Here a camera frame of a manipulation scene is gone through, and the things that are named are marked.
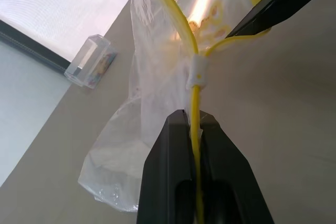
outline clear plastic bag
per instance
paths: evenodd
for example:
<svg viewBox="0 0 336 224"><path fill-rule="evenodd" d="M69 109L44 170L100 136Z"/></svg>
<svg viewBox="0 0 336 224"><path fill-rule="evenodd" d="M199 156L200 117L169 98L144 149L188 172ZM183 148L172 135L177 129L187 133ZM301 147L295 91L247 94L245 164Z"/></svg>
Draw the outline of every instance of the clear plastic bag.
<svg viewBox="0 0 336 224"><path fill-rule="evenodd" d="M222 41L259 0L175 0L199 50ZM128 100L88 153L79 183L122 211L137 211L144 161L166 117L188 110L192 45L163 0L132 0L135 53Z"/></svg>

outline plastic bag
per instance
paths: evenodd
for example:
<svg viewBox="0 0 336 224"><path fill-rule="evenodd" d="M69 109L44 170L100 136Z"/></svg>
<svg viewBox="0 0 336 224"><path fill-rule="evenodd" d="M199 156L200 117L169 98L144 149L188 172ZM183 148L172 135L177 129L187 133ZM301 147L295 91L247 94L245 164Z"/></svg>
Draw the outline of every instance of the plastic bag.
<svg viewBox="0 0 336 224"><path fill-rule="evenodd" d="M176 0L198 48L222 41L259 0ZM144 161L166 117L188 109L192 52L162 0L132 0L135 53L128 100L88 153L79 183L123 211L137 211Z"/></svg>

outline clear plastic box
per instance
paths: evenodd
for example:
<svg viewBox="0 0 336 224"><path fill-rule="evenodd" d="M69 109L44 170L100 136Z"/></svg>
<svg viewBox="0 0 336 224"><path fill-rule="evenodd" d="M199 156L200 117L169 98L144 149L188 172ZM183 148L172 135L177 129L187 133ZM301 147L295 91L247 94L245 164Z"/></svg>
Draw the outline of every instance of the clear plastic box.
<svg viewBox="0 0 336 224"><path fill-rule="evenodd" d="M110 41L101 35L90 36L64 74L77 85L93 89L116 55Z"/></svg>

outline plastic container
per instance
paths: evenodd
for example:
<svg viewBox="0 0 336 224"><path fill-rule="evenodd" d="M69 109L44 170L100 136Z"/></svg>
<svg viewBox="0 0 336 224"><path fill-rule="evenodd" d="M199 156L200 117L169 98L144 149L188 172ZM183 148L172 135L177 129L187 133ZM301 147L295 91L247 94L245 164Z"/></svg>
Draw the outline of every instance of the plastic container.
<svg viewBox="0 0 336 224"><path fill-rule="evenodd" d="M93 89L116 55L110 41L101 35L90 36L64 74L75 84Z"/></svg>

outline white plastic clip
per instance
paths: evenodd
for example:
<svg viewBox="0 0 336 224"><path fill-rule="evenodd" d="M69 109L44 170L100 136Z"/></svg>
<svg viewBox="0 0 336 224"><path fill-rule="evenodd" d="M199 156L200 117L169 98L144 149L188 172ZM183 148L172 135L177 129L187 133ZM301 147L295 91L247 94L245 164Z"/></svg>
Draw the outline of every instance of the white plastic clip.
<svg viewBox="0 0 336 224"><path fill-rule="evenodd" d="M194 55L191 60L189 77L187 81L187 89L191 89L195 85L204 88L207 84L206 70L209 64L209 59L205 56Z"/></svg>

